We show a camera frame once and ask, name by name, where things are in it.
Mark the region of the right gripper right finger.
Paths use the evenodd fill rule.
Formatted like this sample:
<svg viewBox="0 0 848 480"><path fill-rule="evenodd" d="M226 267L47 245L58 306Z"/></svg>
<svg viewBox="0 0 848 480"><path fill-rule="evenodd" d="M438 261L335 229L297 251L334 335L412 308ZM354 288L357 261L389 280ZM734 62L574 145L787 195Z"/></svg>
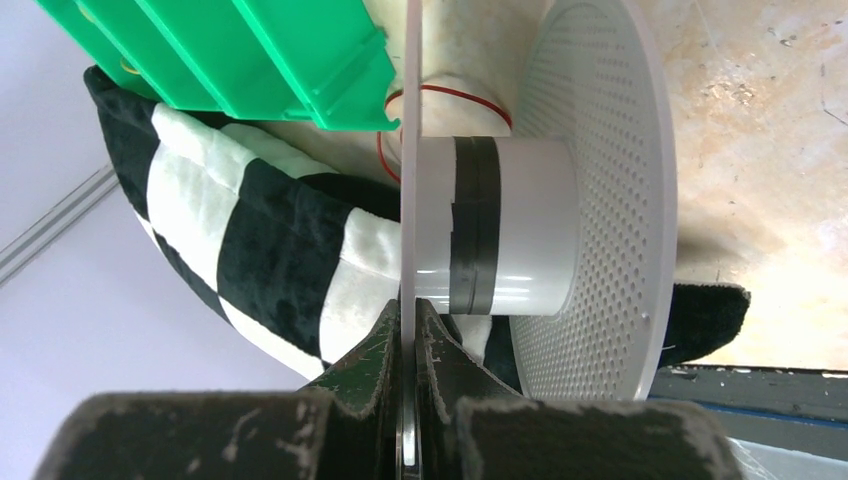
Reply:
<svg viewBox="0 0 848 480"><path fill-rule="evenodd" d="M416 302L424 479L739 479L730 442L686 402L538 401L496 379Z"/></svg>

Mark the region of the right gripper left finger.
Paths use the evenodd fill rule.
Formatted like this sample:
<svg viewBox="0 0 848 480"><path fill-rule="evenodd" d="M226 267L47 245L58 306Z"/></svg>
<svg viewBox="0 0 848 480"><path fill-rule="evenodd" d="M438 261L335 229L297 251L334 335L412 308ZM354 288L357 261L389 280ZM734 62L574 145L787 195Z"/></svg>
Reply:
<svg viewBox="0 0 848 480"><path fill-rule="evenodd" d="M65 419L39 479L393 479L399 304L294 391L107 392Z"/></svg>

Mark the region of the grey filament spool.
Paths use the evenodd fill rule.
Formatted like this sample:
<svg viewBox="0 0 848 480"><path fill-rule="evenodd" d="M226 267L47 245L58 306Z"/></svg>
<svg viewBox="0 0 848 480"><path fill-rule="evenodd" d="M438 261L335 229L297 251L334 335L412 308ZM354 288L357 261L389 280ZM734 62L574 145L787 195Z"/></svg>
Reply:
<svg viewBox="0 0 848 480"><path fill-rule="evenodd" d="M645 399L677 242L661 63L632 1L556 1L506 137L426 137L422 13L407 5L397 475L425 472L423 313L504 315L525 395Z"/></svg>

